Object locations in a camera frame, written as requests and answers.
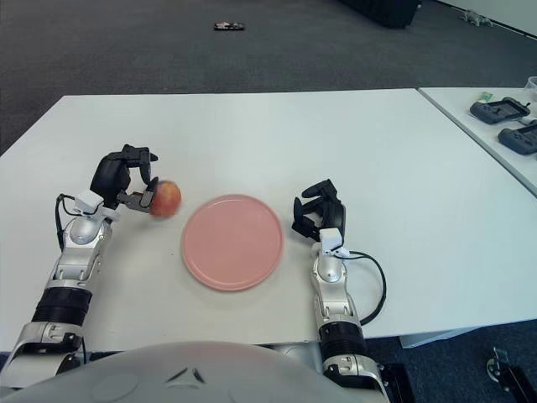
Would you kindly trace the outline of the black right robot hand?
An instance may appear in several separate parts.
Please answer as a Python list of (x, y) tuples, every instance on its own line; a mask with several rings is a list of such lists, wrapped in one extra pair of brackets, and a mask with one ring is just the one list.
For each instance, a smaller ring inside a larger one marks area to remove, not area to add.
[(292, 229), (313, 240), (314, 250), (338, 259), (350, 258), (344, 247), (346, 208), (330, 179), (306, 188), (293, 206)]

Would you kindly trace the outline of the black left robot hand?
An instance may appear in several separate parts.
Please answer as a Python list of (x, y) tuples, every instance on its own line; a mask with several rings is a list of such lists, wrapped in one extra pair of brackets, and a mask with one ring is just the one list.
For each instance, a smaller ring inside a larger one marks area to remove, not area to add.
[[(113, 220), (112, 212), (119, 205), (149, 213), (159, 183), (158, 176), (151, 176), (151, 164), (158, 160), (159, 157), (148, 147), (129, 144), (104, 156), (96, 168), (90, 188), (75, 197), (75, 211), (87, 217), (102, 214), (110, 220)], [(128, 194), (131, 169), (139, 170), (146, 187), (141, 192)]]

